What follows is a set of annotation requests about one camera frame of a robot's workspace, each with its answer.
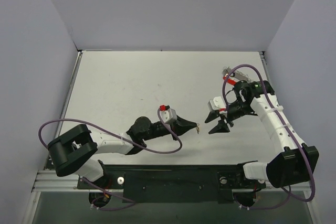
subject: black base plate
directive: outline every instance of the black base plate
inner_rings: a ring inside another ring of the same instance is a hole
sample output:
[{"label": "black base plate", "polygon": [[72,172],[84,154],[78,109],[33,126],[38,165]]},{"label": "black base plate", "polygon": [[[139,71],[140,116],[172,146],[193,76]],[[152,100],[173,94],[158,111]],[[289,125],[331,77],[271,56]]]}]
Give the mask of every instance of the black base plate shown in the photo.
[{"label": "black base plate", "polygon": [[[112,177],[111,189],[123,189],[123,196],[137,203],[234,201],[232,189],[266,188],[256,180],[244,179],[241,165],[106,165]],[[124,184],[117,183],[124,177]],[[91,189],[78,181],[78,189]]]}]

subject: purple cable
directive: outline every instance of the purple cable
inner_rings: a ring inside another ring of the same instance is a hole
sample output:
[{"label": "purple cable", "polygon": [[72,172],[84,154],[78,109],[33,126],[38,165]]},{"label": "purple cable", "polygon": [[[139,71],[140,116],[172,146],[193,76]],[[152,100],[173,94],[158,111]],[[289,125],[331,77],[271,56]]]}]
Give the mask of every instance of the purple cable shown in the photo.
[{"label": "purple cable", "polygon": [[279,208],[279,207],[282,207],[284,204],[286,204],[289,199],[290,199],[290,196],[291,196],[291,191],[292,191],[292,188],[290,186],[288,186],[289,188],[289,194],[287,195],[287,198],[283,201],[283,202],[280,202],[279,204],[276,204],[275,206],[272,206],[272,207],[250,207],[249,210],[273,210],[273,209],[276,209],[276,208]]},{"label": "purple cable", "polygon": [[162,118],[161,118],[161,116],[160,116],[160,109],[158,109],[158,117],[159,117],[161,123],[163,124],[163,126],[164,126],[164,127],[169,131],[169,133],[172,134],[172,135],[177,139],[177,141],[180,143],[179,148],[177,148],[177,149],[175,149],[175,150],[173,150],[173,151],[168,151],[168,152],[161,152],[161,151],[155,151],[155,150],[152,150],[152,149],[148,149],[148,148],[143,147],[142,145],[137,144],[137,143],[135,143],[135,142],[133,142],[133,141],[131,141],[131,140],[128,140],[128,139],[126,139],[126,138],[123,138],[123,137],[121,137],[121,136],[119,136],[119,135],[117,135],[117,134],[115,134],[115,133],[113,133],[113,132],[110,132],[110,131],[108,131],[108,130],[105,130],[105,129],[103,129],[103,128],[101,128],[101,127],[99,127],[99,126],[97,126],[97,125],[95,125],[95,124],[93,124],[93,123],[90,123],[90,122],[87,122],[87,121],[83,121],[83,120],[78,120],[78,119],[55,119],[55,120],[51,120],[51,121],[45,122],[44,124],[41,125],[40,129],[38,130],[38,138],[40,139],[40,142],[42,143],[42,145],[47,149],[48,146],[47,146],[47,144],[46,144],[46,143],[43,141],[43,139],[42,139],[42,129],[43,129],[46,125],[48,125],[48,124],[50,124],[50,123],[55,123],[55,122],[77,122],[77,123],[83,123],[83,124],[90,125],[90,126],[96,128],[96,129],[99,129],[99,130],[102,131],[102,132],[105,132],[105,133],[107,133],[107,134],[109,134],[109,135],[112,135],[112,136],[114,136],[114,137],[116,137],[116,138],[122,139],[122,140],[124,140],[125,142],[128,142],[128,143],[130,143],[130,144],[132,144],[132,145],[135,145],[135,146],[137,146],[137,147],[139,147],[139,148],[141,148],[141,149],[144,149],[144,150],[146,150],[146,151],[148,151],[148,152],[153,152],[153,153],[157,153],[157,154],[172,154],[172,153],[178,152],[180,149],[182,149],[182,141],[181,141],[180,138],[175,134],[175,132],[173,132],[173,131],[170,129],[170,127],[169,127],[167,124],[165,124],[165,123],[163,122],[163,120],[162,120]]},{"label": "purple cable", "polygon": [[[177,148],[176,150],[169,151],[169,152],[160,152],[160,151],[151,150],[151,149],[148,149],[148,148],[146,148],[146,147],[143,147],[142,145],[137,144],[137,143],[135,143],[135,142],[133,142],[133,141],[131,141],[131,140],[128,140],[128,139],[126,139],[126,138],[123,138],[123,137],[121,137],[121,136],[119,136],[119,135],[117,135],[117,134],[115,134],[115,133],[113,133],[113,132],[110,132],[110,131],[108,131],[108,130],[105,130],[105,129],[103,129],[103,128],[101,128],[101,127],[99,127],[99,126],[97,126],[97,125],[95,125],[95,124],[93,124],[93,123],[90,123],[90,122],[87,122],[87,121],[83,121],[83,120],[78,120],[78,119],[55,119],[55,120],[51,120],[51,121],[45,122],[44,124],[41,125],[41,127],[40,127],[39,130],[38,130],[38,138],[39,138],[40,142],[42,143],[42,145],[43,145],[46,149],[48,149],[48,145],[44,142],[44,140],[43,140],[43,138],[42,138],[42,129],[43,129],[45,126],[47,126],[47,125],[50,124],[50,123],[55,123],[55,122],[77,122],[77,123],[83,123],[83,124],[90,125],[90,126],[96,128],[96,129],[101,130],[102,132],[105,132],[105,133],[110,134],[110,135],[112,135],[112,136],[114,136],[114,137],[120,138],[120,139],[124,140],[125,142],[128,142],[128,143],[130,143],[130,144],[132,144],[132,145],[135,145],[135,146],[137,146],[137,147],[139,147],[139,148],[141,148],[141,149],[144,149],[144,150],[146,150],[146,151],[149,151],[149,152],[153,152],[153,153],[157,153],[157,154],[172,154],[172,153],[178,152],[178,151],[182,148],[182,141],[181,141],[180,138],[175,134],[175,132],[173,132],[173,131],[170,129],[170,127],[169,127],[167,124],[165,124],[165,123],[163,122],[163,119],[162,119],[161,116],[160,116],[160,109],[158,109],[158,117],[159,117],[159,119],[160,119],[160,122],[163,124],[163,126],[164,126],[164,127],[165,127],[165,128],[166,128],[166,129],[167,129],[167,130],[168,130],[168,131],[169,131],[169,132],[170,132],[170,133],[171,133],[171,134],[178,140],[178,142],[180,143],[179,148]],[[106,193],[106,194],[111,195],[111,196],[113,196],[113,197],[116,197],[116,198],[123,199],[123,200],[128,201],[128,202],[131,202],[131,204],[128,204],[127,206],[124,206],[124,207],[117,207],[117,208],[99,208],[99,210],[102,210],[102,211],[118,211],[118,210],[126,209],[126,208],[129,208],[129,207],[132,207],[132,206],[135,205],[135,202],[134,202],[133,200],[131,200],[131,199],[127,199],[127,198],[124,198],[124,197],[119,196],[119,195],[117,195],[117,194],[110,193],[109,191],[106,191],[105,189],[103,189],[103,188],[101,188],[101,187],[99,187],[99,186],[96,186],[94,183],[92,183],[91,181],[87,180],[87,179],[84,178],[84,177],[82,177],[81,179],[82,179],[83,181],[85,181],[87,184],[89,184],[90,186],[92,186],[92,187],[94,187],[94,188],[96,188],[96,189],[102,191],[103,193]]]},{"label": "purple cable", "polygon": [[[98,197],[98,198],[94,199],[92,201],[92,204],[94,205],[94,203],[98,199],[102,199],[102,198],[104,198],[104,196],[101,196],[101,197]],[[133,207],[134,205],[135,205],[135,203],[131,203],[131,204],[128,204],[127,206],[123,206],[123,207],[114,207],[114,208],[97,207],[97,210],[99,210],[99,211],[119,211],[119,210],[123,210],[123,209],[127,209],[127,208],[130,208],[130,207]]]},{"label": "purple cable", "polygon": [[[231,74],[233,74],[237,69],[239,68],[242,68],[242,67],[247,67],[247,68],[252,68],[256,74],[258,75],[258,78],[260,80],[260,84],[261,84],[261,87],[262,87],[262,90],[264,92],[264,95],[265,95],[265,98],[268,102],[268,104],[271,106],[272,109],[274,109],[274,105],[272,104],[271,100],[269,99],[268,97],[268,94],[267,94],[267,91],[266,91],[266,87],[265,87],[265,84],[262,80],[262,77],[261,77],[261,74],[260,72],[258,71],[258,69],[256,69],[254,66],[252,65],[249,65],[249,64],[241,64],[235,68],[233,68],[230,73],[228,73],[226,75],[226,78],[224,80],[224,83],[223,83],[223,88],[222,88],[222,92],[223,92],[223,98],[224,98],[224,101],[225,101],[225,104],[226,104],[226,107],[228,108],[229,106],[229,103],[225,97],[225,86],[226,86],[226,83],[227,83],[227,80],[229,79],[229,77],[231,76]],[[298,199],[300,201],[304,201],[304,202],[310,202],[314,199],[314,196],[315,196],[315,192],[316,192],[316,187],[315,187],[315,180],[314,180],[314,176],[313,176],[313,172],[311,170],[311,167],[310,167],[310,164],[309,164],[309,161],[308,161],[308,158],[306,156],[306,154],[304,153],[304,150],[302,149],[302,147],[300,146],[298,140],[296,139],[296,137],[294,136],[294,134],[291,132],[291,130],[289,129],[289,127],[286,126],[286,122],[284,121],[284,119],[282,118],[281,114],[279,113],[279,111],[277,110],[274,110],[274,112],[276,113],[276,115],[279,117],[281,123],[285,126],[285,129],[286,131],[288,132],[288,134],[291,136],[291,138],[293,139],[294,143],[296,144],[297,148],[299,149],[299,152],[300,154],[302,155],[302,158],[304,160],[304,163],[307,167],[307,171],[308,171],[308,174],[309,174],[309,178],[310,178],[310,184],[311,184],[311,195],[309,196],[308,199],[305,199],[305,198],[301,198],[295,194],[292,194],[290,191],[286,190],[285,188],[281,188],[282,190],[284,190],[286,193],[288,193],[290,196],[292,196],[293,198],[295,199]]]},{"label": "purple cable", "polygon": [[[99,186],[96,186],[94,183],[92,183],[91,181],[89,181],[87,178],[84,178],[82,177],[81,178],[84,182],[86,182],[87,184],[89,184],[90,186],[94,187],[95,189],[98,189],[100,191],[102,191],[103,193],[105,194],[108,194],[110,196],[113,196],[113,197],[116,197],[116,198],[119,198],[119,199],[122,199],[122,200],[125,200],[125,201],[128,201],[130,202],[130,204],[128,204],[127,206],[123,206],[123,207],[115,207],[115,208],[99,208],[99,210],[102,210],[102,211],[118,211],[118,210],[122,210],[122,209],[126,209],[126,208],[129,208],[129,207],[133,207],[135,205],[135,201],[131,200],[131,199],[127,199],[127,198],[124,198],[122,196],[119,196],[117,194],[113,194]],[[92,204],[94,204],[99,198],[96,198],[92,201]]]}]

